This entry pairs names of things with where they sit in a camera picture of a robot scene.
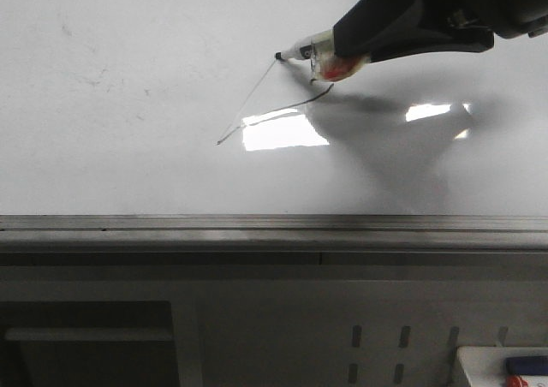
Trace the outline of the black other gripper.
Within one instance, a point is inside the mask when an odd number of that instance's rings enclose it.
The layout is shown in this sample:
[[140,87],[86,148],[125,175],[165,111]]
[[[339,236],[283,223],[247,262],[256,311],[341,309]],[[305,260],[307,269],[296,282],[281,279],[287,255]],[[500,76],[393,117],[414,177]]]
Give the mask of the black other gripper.
[[360,0],[333,27],[337,57],[372,63],[432,52],[481,53],[547,33],[547,0]]

